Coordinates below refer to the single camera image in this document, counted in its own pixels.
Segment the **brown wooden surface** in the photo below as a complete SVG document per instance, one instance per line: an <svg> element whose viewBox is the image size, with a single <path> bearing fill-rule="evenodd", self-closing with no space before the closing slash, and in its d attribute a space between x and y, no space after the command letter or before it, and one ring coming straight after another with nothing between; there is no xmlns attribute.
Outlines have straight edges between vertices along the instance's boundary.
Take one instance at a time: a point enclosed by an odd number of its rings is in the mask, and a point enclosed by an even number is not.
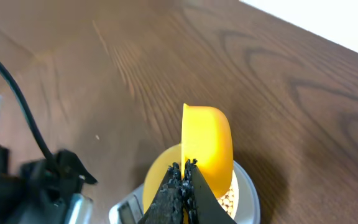
<svg viewBox="0 0 358 224"><path fill-rule="evenodd" d="M183 103L228 117L262 223L358 223L357 53L235 0L3 4L0 59L49 147L99 180L92 223L180 142ZM41 153L1 78L0 93L14 169Z"/></svg>

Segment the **orange object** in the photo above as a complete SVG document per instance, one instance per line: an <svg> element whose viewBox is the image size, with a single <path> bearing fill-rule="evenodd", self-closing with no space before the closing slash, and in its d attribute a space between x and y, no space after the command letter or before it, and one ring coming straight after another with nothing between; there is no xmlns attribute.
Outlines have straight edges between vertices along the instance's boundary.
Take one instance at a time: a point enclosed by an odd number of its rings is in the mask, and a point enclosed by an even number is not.
<svg viewBox="0 0 358 224"><path fill-rule="evenodd" d="M209 106L183 105L182 176L188 159L197 159L197 166L215 197L222 197L229 190L233 146L229 122L220 110Z"/></svg>

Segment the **wire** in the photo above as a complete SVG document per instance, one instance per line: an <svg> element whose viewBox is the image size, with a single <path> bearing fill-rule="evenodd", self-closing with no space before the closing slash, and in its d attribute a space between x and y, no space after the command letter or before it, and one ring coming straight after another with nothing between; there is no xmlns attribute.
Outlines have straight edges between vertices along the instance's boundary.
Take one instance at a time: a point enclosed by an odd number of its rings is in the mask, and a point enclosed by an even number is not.
<svg viewBox="0 0 358 224"><path fill-rule="evenodd" d="M0 62L0 74L5 79L9 87L11 87L11 90L13 91L13 94L15 94L17 101L19 102L19 105L22 109L23 115L25 120L27 121L27 124L29 125L29 128L31 130L31 133L35 139L35 141L38 144L38 147L41 149L42 154L45 156L47 163L50 165L52 169L55 169L59 174L63 174L59 168L59 166L56 163L56 160L53 158L52 153L48 149L47 144L45 143L44 139L42 138L41 132L39 131L37 124L35 123L34 117L32 116L32 113L30 111L30 108L23 96L23 93L21 92L19 86L17 85L16 81L13 79L12 75L6 70L4 65Z"/></svg>

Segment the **yellow object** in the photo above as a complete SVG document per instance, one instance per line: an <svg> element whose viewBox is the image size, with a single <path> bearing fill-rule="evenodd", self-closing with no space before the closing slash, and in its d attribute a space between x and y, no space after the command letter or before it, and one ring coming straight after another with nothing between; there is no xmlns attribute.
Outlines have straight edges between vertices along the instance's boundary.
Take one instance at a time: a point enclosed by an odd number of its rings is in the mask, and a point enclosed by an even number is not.
<svg viewBox="0 0 358 224"><path fill-rule="evenodd" d="M197 166L216 198L222 197L229 190L233 172L233 146L229 122L220 110L209 106L183 105L182 176L188 159L197 159Z"/></svg>
<svg viewBox="0 0 358 224"><path fill-rule="evenodd" d="M143 209L146 212L153 202L154 196L158 191L158 187L167 172L168 166L172 166L172 163L177 162L180 164L180 151L181 145L177 144L171 148L165 150L159 157L153 162L149 171L147 172L146 179L144 180L143 189Z"/></svg>

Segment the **black cable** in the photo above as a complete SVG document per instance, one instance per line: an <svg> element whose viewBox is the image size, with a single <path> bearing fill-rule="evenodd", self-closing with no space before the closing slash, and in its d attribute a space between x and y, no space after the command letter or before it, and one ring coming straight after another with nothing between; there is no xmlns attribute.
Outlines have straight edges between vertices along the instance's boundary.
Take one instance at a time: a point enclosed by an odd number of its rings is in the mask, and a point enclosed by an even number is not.
<svg viewBox="0 0 358 224"><path fill-rule="evenodd" d="M13 94L15 94L16 99L19 102L19 105L22 109L24 118L27 121L27 124L29 125L31 133L32 133L35 141L37 142L38 147L41 149L42 154L45 156L47 163L50 165L50 167L52 169L55 169L55 171L57 171L59 174L62 174L60 172L59 166L56 163L56 160L53 158L52 153L50 152L47 144L45 143L44 139L42 138L42 135L37 127L37 124L35 123L35 120L34 120L34 117L32 116L30 108L23 96L23 93L21 92L16 81L13 79L12 75L6 70L6 68L4 67L4 65L1 62L0 62L0 74L5 79L5 81L8 83L9 87L11 87Z"/></svg>

